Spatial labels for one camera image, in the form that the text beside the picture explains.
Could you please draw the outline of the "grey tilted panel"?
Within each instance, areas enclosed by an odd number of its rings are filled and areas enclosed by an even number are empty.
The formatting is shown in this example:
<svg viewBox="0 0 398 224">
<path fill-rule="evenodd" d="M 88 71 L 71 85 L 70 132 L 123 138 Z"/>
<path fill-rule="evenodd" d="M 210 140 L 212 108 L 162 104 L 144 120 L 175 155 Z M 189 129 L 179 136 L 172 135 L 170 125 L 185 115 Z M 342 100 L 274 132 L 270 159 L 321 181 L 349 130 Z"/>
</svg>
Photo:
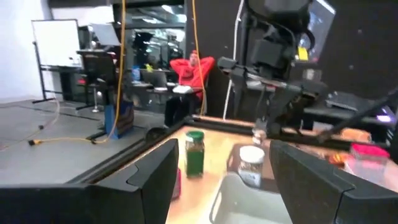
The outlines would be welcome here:
<svg viewBox="0 0 398 224">
<path fill-rule="evenodd" d="M 112 24 L 91 24 L 91 27 L 101 45 L 121 45 Z"/>
</svg>

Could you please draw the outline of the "computer monitor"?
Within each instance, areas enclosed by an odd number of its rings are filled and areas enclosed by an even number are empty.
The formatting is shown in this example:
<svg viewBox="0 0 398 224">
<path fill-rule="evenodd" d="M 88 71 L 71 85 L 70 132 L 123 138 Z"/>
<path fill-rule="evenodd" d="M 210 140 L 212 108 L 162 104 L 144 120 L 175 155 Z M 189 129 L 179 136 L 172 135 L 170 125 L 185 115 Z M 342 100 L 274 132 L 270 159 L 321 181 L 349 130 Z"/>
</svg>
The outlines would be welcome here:
<svg viewBox="0 0 398 224">
<path fill-rule="evenodd" d="M 313 43 L 307 34 L 303 34 L 299 47 L 305 47 L 308 51 L 308 61 L 301 62 L 317 63 L 325 45 L 328 33 L 336 15 L 336 10 L 326 0 L 314 0 L 309 8 L 310 22 L 308 24 L 308 30 L 314 37 Z"/>
</svg>

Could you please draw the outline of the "black office chair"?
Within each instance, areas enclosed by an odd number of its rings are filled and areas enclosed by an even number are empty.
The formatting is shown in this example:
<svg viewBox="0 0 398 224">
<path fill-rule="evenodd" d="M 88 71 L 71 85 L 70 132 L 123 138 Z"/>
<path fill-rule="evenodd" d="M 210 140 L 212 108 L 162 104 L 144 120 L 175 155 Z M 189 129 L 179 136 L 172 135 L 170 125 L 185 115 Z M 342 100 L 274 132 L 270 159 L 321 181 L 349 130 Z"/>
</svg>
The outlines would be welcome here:
<svg viewBox="0 0 398 224">
<path fill-rule="evenodd" d="M 93 109 L 92 112 L 98 113 L 98 93 L 101 93 L 102 103 L 105 105 L 114 102 L 114 92 L 116 89 L 116 66 L 111 54 L 102 50 L 82 50 L 80 51 L 83 65 L 83 79 L 85 81 L 85 95 L 90 96 L 89 90 L 92 89 Z"/>
</svg>

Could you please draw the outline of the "black laptop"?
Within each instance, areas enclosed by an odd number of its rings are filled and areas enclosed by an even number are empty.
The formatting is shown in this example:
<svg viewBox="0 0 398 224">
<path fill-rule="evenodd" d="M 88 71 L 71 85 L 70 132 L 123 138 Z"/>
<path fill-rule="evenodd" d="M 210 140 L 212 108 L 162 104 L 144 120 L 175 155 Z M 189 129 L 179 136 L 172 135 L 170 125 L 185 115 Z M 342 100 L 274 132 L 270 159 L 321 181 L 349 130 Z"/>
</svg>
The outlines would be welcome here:
<svg viewBox="0 0 398 224">
<path fill-rule="evenodd" d="M 328 106 L 344 108 L 351 111 L 359 111 L 369 105 L 368 100 L 341 91 L 330 93 L 325 101 Z"/>
</svg>

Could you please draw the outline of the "brown spice packet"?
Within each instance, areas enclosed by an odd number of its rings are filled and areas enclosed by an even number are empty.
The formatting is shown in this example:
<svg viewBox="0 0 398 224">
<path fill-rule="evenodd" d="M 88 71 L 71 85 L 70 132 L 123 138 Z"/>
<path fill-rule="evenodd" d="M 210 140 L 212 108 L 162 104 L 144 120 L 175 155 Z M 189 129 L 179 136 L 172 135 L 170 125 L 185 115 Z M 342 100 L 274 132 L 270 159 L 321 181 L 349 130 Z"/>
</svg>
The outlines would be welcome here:
<svg viewBox="0 0 398 224">
<path fill-rule="evenodd" d="M 357 142 L 371 142 L 371 135 L 367 131 L 346 128 L 340 132 L 343 139 Z"/>
</svg>

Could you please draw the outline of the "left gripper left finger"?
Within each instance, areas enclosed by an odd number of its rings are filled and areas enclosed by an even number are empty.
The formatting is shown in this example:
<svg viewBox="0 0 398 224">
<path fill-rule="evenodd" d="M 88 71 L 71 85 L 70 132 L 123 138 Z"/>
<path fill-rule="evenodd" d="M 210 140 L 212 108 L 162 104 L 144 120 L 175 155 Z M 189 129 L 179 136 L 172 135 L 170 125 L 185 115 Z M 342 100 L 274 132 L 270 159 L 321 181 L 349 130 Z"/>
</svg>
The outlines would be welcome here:
<svg viewBox="0 0 398 224">
<path fill-rule="evenodd" d="M 0 187 L 0 224 L 165 224 L 177 180 L 170 139 L 96 184 Z"/>
</svg>

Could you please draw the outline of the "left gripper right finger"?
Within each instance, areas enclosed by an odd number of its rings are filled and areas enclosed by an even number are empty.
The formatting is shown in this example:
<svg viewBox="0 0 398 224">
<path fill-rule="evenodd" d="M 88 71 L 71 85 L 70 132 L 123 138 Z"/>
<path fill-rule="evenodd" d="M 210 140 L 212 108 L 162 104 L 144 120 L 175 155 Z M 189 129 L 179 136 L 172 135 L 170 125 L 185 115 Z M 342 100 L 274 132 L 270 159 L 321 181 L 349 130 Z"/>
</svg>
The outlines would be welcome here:
<svg viewBox="0 0 398 224">
<path fill-rule="evenodd" d="M 398 193 L 272 140 L 277 188 L 293 224 L 398 224 Z"/>
</svg>

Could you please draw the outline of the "person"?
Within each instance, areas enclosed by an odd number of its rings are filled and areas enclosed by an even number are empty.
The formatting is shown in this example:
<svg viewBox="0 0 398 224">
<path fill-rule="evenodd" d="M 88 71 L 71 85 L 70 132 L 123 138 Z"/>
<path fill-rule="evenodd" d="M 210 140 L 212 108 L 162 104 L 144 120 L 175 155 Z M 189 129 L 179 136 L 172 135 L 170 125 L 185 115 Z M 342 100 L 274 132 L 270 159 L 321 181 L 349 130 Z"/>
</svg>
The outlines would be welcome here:
<svg viewBox="0 0 398 224">
<path fill-rule="evenodd" d="M 170 61 L 170 66 L 178 75 L 178 84 L 191 88 L 202 88 L 208 79 L 211 69 L 215 65 L 213 57 L 198 58 L 199 54 L 193 50 L 189 59 L 178 58 Z M 190 103 L 197 109 L 203 101 L 203 92 L 195 96 L 174 96 L 167 100 L 164 111 L 164 126 L 171 127 L 188 116 Z"/>
</svg>

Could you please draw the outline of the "green-lid spice jar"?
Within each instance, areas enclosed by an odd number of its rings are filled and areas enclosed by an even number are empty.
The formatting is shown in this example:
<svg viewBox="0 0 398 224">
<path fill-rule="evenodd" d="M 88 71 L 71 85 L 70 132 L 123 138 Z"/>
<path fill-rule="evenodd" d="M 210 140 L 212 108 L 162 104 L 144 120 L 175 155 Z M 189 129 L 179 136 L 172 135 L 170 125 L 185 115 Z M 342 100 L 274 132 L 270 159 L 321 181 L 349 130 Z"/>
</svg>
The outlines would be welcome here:
<svg viewBox="0 0 398 224">
<path fill-rule="evenodd" d="M 205 145 L 204 132 L 188 131 L 185 134 L 185 173 L 188 178 L 203 175 Z"/>
</svg>

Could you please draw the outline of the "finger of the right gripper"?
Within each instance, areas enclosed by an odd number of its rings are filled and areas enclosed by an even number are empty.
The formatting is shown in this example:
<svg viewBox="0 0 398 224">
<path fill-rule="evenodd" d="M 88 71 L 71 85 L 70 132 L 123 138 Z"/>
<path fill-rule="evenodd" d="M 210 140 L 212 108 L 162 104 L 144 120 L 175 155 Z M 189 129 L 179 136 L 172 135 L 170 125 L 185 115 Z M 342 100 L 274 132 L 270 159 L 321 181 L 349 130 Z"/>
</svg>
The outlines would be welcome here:
<svg viewBox="0 0 398 224">
<path fill-rule="evenodd" d="M 268 99 L 268 106 L 266 110 L 266 133 L 267 134 L 275 134 L 280 130 L 280 124 L 278 123 L 279 113 L 279 99 L 280 99 L 280 90 L 276 90 L 272 94 L 270 94 Z"/>
<path fill-rule="evenodd" d="M 292 128 L 300 134 L 300 120 L 295 116 L 295 99 L 299 95 L 296 91 L 279 90 L 277 92 L 278 115 L 276 118 L 280 127 Z"/>
</svg>

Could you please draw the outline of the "whiteboard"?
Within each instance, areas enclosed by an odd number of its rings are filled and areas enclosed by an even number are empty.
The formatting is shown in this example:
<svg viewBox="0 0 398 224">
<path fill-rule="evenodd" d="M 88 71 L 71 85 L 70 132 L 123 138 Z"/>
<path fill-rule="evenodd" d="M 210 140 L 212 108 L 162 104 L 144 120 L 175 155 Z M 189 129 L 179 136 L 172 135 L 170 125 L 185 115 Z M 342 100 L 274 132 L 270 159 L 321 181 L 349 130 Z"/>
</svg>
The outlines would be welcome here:
<svg viewBox="0 0 398 224">
<path fill-rule="evenodd" d="M 76 19 L 32 21 L 40 64 L 80 67 L 78 22 Z"/>
</svg>

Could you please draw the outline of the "orange spice packet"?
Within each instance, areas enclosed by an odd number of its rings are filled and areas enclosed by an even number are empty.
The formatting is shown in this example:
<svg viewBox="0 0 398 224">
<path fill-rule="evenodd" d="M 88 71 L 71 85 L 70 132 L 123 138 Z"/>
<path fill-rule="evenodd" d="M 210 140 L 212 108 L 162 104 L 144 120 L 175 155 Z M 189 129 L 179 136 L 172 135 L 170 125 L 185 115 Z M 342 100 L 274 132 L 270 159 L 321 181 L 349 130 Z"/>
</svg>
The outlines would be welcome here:
<svg viewBox="0 0 398 224">
<path fill-rule="evenodd" d="M 347 153 L 335 153 L 328 156 L 328 161 L 330 164 L 334 164 L 336 166 L 344 166 L 347 159 L 349 159 L 350 155 Z"/>
</svg>

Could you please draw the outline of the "black aluminium table frame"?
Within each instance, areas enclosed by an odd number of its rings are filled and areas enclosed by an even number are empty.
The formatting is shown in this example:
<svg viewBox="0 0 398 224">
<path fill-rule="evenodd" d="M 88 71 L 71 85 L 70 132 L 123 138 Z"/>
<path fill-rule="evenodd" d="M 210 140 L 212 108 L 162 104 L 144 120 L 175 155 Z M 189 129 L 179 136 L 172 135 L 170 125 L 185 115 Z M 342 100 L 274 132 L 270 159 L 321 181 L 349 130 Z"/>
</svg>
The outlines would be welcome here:
<svg viewBox="0 0 398 224">
<path fill-rule="evenodd" d="M 289 129 L 282 129 L 279 133 L 272 133 L 271 131 L 276 128 L 277 123 L 271 121 L 258 121 L 256 124 L 239 124 L 237 121 L 233 120 L 223 120 L 207 116 L 188 116 L 180 123 L 168 129 L 165 134 L 161 135 L 154 141 L 144 142 L 143 140 L 140 140 L 135 142 L 116 155 L 69 180 L 68 183 L 76 184 L 97 182 L 116 172 L 129 161 L 132 161 L 143 154 L 146 150 L 171 136 L 172 133 L 176 132 L 183 126 L 212 129 L 215 131 L 246 136 L 251 135 L 252 131 L 258 128 L 263 129 L 269 139 L 278 139 L 281 141 L 338 149 L 342 151 L 348 151 L 351 144 L 349 140 L 339 140 L 333 136 L 342 129 L 362 129 L 369 131 L 370 133 L 380 131 L 386 134 L 386 141 L 385 143 L 379 142 L 377 145 L 383 147 L 387 151 L 391 151 L 394 147 L 398 147 L 398 118 L 396 118 L 394 114 L 388 114 L 387 117 L 390 121 L 381 121 L 377 118 L 371 118 L 369 115 L 378 109 L 383 109 L 383 107 L 387 106 L 389 103 L 393 103 L 395 100 L 398 100 L 398 89 L 394 90 L 391 94 L 376 100 L 357 113 L 347 112 L 343 109 L 327 108 L 325 103 L 318 100 L 312 106 L 303 108 L 303 114 L 301 117 L 304 120 L 333 123 L 334 126 L 329 130 L 322 131 L 321 133 L 314 135 L 298 134 L 294 130 L 290 131 Z"/>
</svg>

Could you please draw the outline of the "clear plastic container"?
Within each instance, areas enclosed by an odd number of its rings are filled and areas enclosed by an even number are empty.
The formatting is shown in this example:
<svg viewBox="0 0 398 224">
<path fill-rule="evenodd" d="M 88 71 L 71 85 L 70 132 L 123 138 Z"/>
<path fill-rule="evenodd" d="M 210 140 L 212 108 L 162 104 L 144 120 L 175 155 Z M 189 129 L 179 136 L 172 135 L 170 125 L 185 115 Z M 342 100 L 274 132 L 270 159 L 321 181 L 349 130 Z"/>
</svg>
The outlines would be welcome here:
<svg viewBox="0 0 398 224">
<path fill-rule="evenodd" d="M 398 165 L 386 156 L 348 154 L 344 170 L 364 180 L 398 192 Z"/>
</svg>

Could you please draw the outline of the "grey plastic bin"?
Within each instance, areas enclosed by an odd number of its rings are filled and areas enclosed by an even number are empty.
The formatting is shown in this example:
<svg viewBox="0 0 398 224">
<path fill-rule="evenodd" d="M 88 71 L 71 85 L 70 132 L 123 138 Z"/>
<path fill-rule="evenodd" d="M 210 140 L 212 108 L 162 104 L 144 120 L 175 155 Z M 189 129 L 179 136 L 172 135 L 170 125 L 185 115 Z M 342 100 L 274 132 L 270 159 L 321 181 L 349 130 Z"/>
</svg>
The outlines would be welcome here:
<svg viewBox="0 0 398 224">
<path fill-rule="evenodd" d="M 226 174 L 210 208 L 211 224 L 292 224 L 280 194 L 248 187 Z"/>
</svg>

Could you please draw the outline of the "grey laptop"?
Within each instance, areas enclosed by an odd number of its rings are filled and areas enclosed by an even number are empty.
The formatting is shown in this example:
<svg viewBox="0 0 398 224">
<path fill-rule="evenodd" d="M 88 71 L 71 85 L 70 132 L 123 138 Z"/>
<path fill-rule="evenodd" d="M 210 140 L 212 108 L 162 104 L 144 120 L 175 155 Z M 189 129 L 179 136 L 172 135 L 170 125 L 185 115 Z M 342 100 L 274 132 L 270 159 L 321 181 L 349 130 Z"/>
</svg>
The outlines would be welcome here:
<svg viewBox="0 0 398 224">
<path fill-rule="evenodd" d="M 167 86 L 167 76 L 165 72 L 154 71 L 141 72 L 142 81 L 145 83 L 150 83 L 153 87 L 166 87 Z"/>
</svg>

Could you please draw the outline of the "blue box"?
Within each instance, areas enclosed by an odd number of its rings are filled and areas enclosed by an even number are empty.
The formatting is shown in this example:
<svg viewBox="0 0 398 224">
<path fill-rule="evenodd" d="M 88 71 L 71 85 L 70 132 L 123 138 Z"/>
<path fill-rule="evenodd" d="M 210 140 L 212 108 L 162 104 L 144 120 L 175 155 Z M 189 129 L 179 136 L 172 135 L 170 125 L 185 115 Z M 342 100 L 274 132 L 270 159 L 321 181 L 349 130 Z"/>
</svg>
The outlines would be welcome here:
<svg viewBox="0 0 398 224">
<path fill-rule="evenodd" d="M 130 132 L 134 127 L 134 103 L 123 101 L 119 107 L 116 127 L 113 129 L 116 120 L 116 105 L 106 105 L 104 107 L 104 128 L 111 139 L 120 139 Z"/>
</svg>

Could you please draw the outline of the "black whiteboard stand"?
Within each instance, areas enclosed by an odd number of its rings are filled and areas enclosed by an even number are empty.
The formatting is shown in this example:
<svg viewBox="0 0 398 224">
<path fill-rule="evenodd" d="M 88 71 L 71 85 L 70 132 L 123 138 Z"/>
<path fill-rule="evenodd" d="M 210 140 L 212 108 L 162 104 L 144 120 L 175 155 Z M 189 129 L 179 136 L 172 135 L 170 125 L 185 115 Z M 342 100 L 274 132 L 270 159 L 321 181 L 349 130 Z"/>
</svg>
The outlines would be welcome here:
<svg viewBox="0 0 398 224">
<path fill-rule="evenodd" d="M 50 100 L 56 100 L 57 95 L 63 96 L 64 92 L 63 91 L 55 91 L 55 90 L 47 90 L 45 87 L 44 76 L 43 76 L 42 72 L 43 71 L 57 72 L 58 70 L 55 69 L 55 67 L 51 67 L 51 66 L 46 66 L 45 68 L 43 68 L 41 61 L 40 61 L 39 49 L 38 49 L 38 45 L 37 45 L 36 41 L 33 41 L 32 45 L 34 46 L 34 50 L 35 50 L 35 58 L 36 58 L 37 69 L 39 72 L 40 89 L 41 89 L 41 94 L 42 94 L 42 99 L 34 100 L 34 101 L 32 101 L 32 104 L 43 103 L 43 102 L 50 101 Z M 55 96 L 48 98 L 47 93 L 53 93 Z"/>
</svg>

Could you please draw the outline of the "red-lid patterned spice tin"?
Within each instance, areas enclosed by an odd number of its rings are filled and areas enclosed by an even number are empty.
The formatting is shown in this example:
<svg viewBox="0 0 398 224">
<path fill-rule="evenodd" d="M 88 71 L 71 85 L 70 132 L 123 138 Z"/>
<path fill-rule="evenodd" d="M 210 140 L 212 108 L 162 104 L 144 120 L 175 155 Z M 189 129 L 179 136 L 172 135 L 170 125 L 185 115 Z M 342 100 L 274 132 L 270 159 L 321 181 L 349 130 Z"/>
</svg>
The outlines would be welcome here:
<svg viewBox="0 0 398 224">
<path fill-rule="evenodd" d="M 352 144 L 350 153 L 358 160 L 386 162 L 390 158 L 383 148 L 368 144 Z"/>
<path fill-rule="evenodd" d="M 177 176 L 176 176 L 176 181 L 172 193 L 172 200 L 176 200 L 180 198 L 181 195 L 181 170 L 180 168 L 177 169 Z"/>
</svg>

